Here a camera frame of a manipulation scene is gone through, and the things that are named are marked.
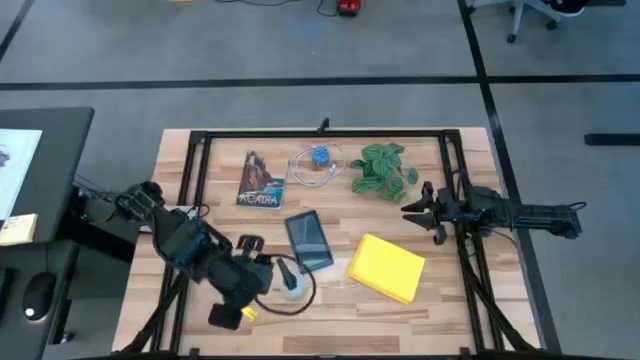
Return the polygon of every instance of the wooden table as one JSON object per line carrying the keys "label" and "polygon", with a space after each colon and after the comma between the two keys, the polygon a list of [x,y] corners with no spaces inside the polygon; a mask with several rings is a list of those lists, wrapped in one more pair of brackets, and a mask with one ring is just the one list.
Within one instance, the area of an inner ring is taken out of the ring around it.
{"label": "wooden table", "polygon": [[[498,189],[499,182],[484,128],[461,128],[467,168],[474,184]],[[164,190],[168,204],[175,204],[184,168],[190,130],[164,132],[153,180]],[[419,198],[420,186],[410,186],[401,205],[384,202],[375,194],[351,193],[352,180],[360,171],[346,169],[321,188],[307,188],[288,176],[282,210],[238,207],[238,192],[247,150],[266,155],[268,169],[284,174],[289,156],[325,142],[343,145],[347,158],[361,158],[360,150],[371,143],[396,142],[406,146],[403,167],[415,167],[421,184],[431,180],[436,189],[445,187],[437,140],[430,138],[339,138],[339,139],[216,139],[204,192],[211,211],[206,220],[236,242],[242,234],[259,234],[266,240],[265,252],[291,253],[283,220],[316,209],[335,259],[319,270],[318,295],[314,304],[296,317],[275,316],[260,310],[254,322],[243,319],[238,331],[212,327],[207,317],[220,295],[205,281],[191,283],[187,298],[180,353],[192,347],[203,355],[282,354],[457,354],[460,347],[473,349],[473,337],[465,301],[463,280],[453,230],[442,246],[435,246],[432,233],[401,218],[400,206]],[[194,164],[199,163],[197,152]],[[310,168],[308,162],[301,167]],[[191,176],[189,201],[193,199],[197,165]],[[310,170],[304,174],[318,176]],[[375,234],[424,256],[426,264],[416,298],[400,304],[346,276],[347,268],[365,233]],[[484,241],[496,302],[517,330],[534,346],[539,340],[523,275],[514,244],[492,236]],[[128,344],[154,310],[160,292],[163,261],[156,255],[148,235],[141,235],[131,266],[113,349]],[[276,275],[265,302],[284,309],[282,283]],[[486,313],[481,309],[487,347],[491,346]],[[165,322],[162,348],[168,348],[173,310]]]}

